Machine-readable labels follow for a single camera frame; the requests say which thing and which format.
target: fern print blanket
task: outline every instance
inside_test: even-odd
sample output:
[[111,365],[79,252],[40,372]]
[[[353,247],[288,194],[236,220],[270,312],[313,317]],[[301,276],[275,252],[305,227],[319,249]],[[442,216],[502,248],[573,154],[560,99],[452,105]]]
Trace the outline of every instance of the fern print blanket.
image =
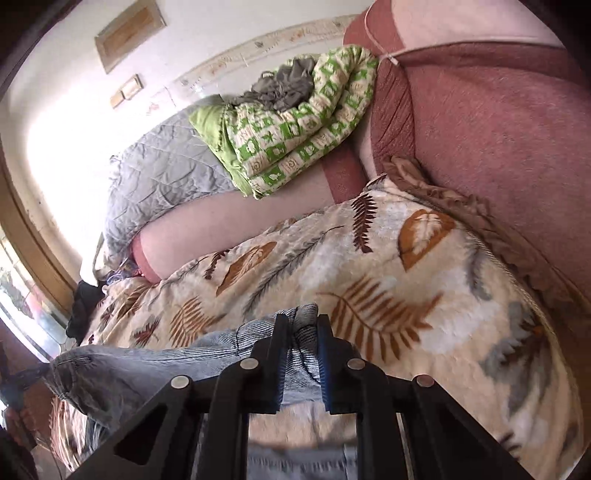
[[[462,224],[386,178],[156,286],[109,286],[83,345],[183,347],[307,303],[388,375],[433,376],[534,478],[559,478],[581,455],[576,386],[544,313]],[[83,415],[59,407],[55,432],[83,428]],[[335,445],[355,436],[355,419],[303,403],[254,416],[249,432],[277,448]],[[62,458],[72,436],[54,441]]]

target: gray quilted blanket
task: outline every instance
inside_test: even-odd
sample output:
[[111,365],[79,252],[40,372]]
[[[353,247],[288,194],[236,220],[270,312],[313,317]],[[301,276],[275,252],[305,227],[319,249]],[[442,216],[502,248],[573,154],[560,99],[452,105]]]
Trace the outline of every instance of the gray quilted blanket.
[[206,97],[111,157],[104,227],[106,264],[116,268],[144,225],[193,199],[235,190],[229,173],[189,123],[196,106],[223,103]]

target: blanket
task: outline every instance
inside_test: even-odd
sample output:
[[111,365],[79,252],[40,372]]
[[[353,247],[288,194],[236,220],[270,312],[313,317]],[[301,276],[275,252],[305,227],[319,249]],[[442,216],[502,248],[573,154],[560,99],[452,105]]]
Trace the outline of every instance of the blanket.
[[245,195],[262,197],[339,145],[374,94],[377,59],[356,45],[321,55],[307,102],[284,112],[260,103],[201,106],[190,116]]
[[[83,344],[176,348],[314,302],[388,375],[433,376],[533,477],[559,478],[582,452],[576,385],[544,312],[461,223],[384,177],[156,286],[128,278],[107,290]],[[322,403],[253,416],[249,430],[280,449],[354,436],[355,419]],[[84,449],[74,435],[57,441]]]
[[189,123],[198,105],[223,103],[219,95],[199,100],[111,158],[111,186],[103,235],[105,263],[115,270],[132,238],[171,208],[234,190],[228,172]]

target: gray cloth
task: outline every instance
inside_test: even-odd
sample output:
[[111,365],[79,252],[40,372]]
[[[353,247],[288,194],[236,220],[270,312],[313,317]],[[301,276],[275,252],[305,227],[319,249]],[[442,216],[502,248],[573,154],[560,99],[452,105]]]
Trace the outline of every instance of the gray cloth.
[[267,110],[285,112],[310,98],[314,90],[316,61],[312,57],[295,59],[293,65],[282,65],[276,74],[263,72],[249,92],[232,100],[233,105],[258,102]]
[[[282,310],[291,322],[291,345],[285,369],[283,404],[322,401],[316,358],[318,307]],[[219,375],[249,356],[254,343],[270,336],[277,313],[237,329],[212,332],[191,347],[176,350],[111,348],[88,345],[66,352],[50,364],[46,384],[60,399],[97,422],[89,432],[89,450],[99,438],[116,431],[176,375],[193,380]],[[356,448],[275,451],[249,445],[248,478],[257,480],[352,480],[356,478]]]
[[219,95],[199,100],[111,157],[103,229],[111,268],[120,265],[132,238],[148,222],[182,203],[236,189],[189,122],[196,106],[216,103],[223,103]]

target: black metal frame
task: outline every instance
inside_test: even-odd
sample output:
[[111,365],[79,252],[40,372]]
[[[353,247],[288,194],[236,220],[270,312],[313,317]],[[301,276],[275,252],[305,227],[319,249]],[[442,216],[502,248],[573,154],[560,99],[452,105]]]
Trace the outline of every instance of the black metal frame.
[[[317,321],[323,401],[356,413],[360,480],[531,480],[525,469],[428,375],[388,377]],[[248,417],[281,405],[288,320],[218,377],[175,377],[89,457],[70,479],[246,478]]]

